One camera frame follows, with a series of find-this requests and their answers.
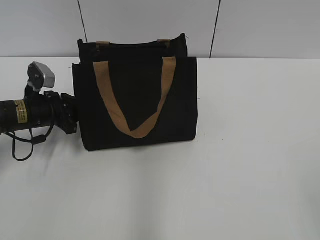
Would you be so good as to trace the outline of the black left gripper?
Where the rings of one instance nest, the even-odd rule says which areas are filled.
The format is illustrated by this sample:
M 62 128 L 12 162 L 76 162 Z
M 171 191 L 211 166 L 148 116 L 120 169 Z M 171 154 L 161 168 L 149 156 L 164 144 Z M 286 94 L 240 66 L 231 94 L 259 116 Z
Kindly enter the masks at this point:
M 44 94 L 32 93 L 24 97 L 28 122 L 35 128 L 54 126 L 65 134 L 77 132 L 76 98 L 67 93 L 45 91 Z

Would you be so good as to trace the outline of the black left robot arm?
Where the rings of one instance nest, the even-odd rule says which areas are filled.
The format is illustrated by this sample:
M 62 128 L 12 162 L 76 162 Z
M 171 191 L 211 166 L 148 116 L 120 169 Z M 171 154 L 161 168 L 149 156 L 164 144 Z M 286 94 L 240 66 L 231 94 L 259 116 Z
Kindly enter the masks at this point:
M 0 102 L 0 132 L 57 126 L 67 135 L 77 132 L 76 98 L 67 93 L 45 91 L 21 100 Z

